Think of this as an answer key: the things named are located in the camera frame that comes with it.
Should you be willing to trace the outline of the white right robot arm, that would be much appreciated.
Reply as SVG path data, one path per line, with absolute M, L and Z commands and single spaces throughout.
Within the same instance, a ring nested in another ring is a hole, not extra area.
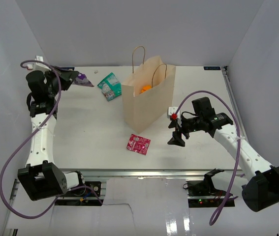
M 254 212 L 279 203 L 279 166 L 265 160 L 244 137 L 238 137 L 231 118 L 225 113 L 217 114 L 208 97 L 193 100 L 192 105 L 196 112 L 192 118 L 185 118 L 178 107 L 168 108 L 169 128 L 174 129 L 168 144 L 184 147 L 190 133 L 204 131 L 238 161 L 244 172 L 244 177 L 235 177 L 230 187 L 232 176 L 225 170 L 213 169 L 204 175 L 204 191 L 210 196 L 229 191 Z

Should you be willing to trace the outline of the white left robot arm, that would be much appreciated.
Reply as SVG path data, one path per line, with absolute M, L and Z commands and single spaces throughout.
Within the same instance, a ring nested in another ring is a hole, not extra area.
M 86 184 L 79 171 L 64 173 L 54 163 L 53 138 L 61 92 L 78 76 L 74 70 L 59 70 L 39 61 L 27 63 L 26 81 L 31 90 L 27 97 L 31 126 L 31 148 L 18 180 L 33 201 L 59 196 L 70 191 L 74 196 L 85 193 Z

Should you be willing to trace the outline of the aluminium front frame rail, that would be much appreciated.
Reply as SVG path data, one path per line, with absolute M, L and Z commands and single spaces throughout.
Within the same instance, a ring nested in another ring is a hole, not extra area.
M 203 177 L 210 170 L 135 170 L 135 169 L 77 169 L 88 177 Z

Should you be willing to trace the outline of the right XDOF label sticker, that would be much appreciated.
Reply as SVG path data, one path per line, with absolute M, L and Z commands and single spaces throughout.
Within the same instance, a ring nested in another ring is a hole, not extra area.
M 217 71 L 221 70 L 219 66 L 204 66 L 203 68 L 204 70 L 217 70 Z

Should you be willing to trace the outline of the beige paper bag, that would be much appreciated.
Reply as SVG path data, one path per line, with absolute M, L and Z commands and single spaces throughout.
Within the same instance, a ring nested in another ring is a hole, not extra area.
M 124 121 L 137 134 L 146 130 L 172 106 L 176 66 L 161 56 L 143 59 L 121 83 Z M 140 93 L 143 86 L 151 89 Z

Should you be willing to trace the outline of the red snack packet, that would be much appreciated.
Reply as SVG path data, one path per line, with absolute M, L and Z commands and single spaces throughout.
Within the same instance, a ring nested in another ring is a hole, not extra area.
M 136 152 L 136 153 L 139 153 L 142 155 L 146 155 L 148 152 L 150 143 L 151 143 L 150 139 L 147 139 L 147 138 L 135 135 L 135 134 L 131 134 L 126 148 L 129 151 Z

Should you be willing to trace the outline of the left XDOF label sticker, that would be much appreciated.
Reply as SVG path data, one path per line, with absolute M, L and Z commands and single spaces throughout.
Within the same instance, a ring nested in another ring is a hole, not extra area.
M 75 70 L 74 67 L 60 67 L 60 69 L 63 71 L 74 71 Z

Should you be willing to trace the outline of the xdof label sticker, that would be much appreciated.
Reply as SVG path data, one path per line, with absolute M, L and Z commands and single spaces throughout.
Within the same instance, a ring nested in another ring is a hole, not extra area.
M 217 70 L 217 71 L 221 70 L 219 66 L 204 66 L 203 68 L 204 70 Z
M 74 71 L 75 70 L 74 67 L 60 67 L 60 69 L 63 71 Z

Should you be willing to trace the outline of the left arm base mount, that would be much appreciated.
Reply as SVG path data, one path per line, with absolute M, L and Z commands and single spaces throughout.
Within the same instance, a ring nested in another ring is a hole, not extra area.
M 103 203 L 101 196 L 101 181 L 79 180 L 79 184 L 69 189 L 64 195 L 60 196 L 56 206 L 73 206 L 73 207 L 100 207 Z

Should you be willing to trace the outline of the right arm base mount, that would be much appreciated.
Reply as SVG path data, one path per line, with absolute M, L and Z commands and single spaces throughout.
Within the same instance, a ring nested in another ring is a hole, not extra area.
M 189 180 L 183 184 L 189 208 L 217 208 L 224 200 L 225 191 L 210 193 L 203 180 Z

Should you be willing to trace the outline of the purple Fox's candy bag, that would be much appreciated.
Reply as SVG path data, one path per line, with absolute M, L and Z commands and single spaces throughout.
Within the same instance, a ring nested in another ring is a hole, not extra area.
M 73 84 L 84 87 L 94 87 L 92 82 L 83 73 L 78 73 L 76 79 L 73 81 Z

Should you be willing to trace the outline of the orange gummy snack bag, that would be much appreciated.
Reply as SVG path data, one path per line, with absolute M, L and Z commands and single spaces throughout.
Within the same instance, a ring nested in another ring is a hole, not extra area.
M 150 90 L 151 88 L 152 88 L 151 85 L 143 86 L 140 93 L 144 93 L 144 92 Z

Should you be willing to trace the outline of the teal snack packet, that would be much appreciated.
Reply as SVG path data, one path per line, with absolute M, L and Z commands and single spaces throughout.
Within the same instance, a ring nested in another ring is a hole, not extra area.
M 97 85 L 107 101 L 111 101 L 122 94 L 120 81 L 114 73 L 110 73 Z

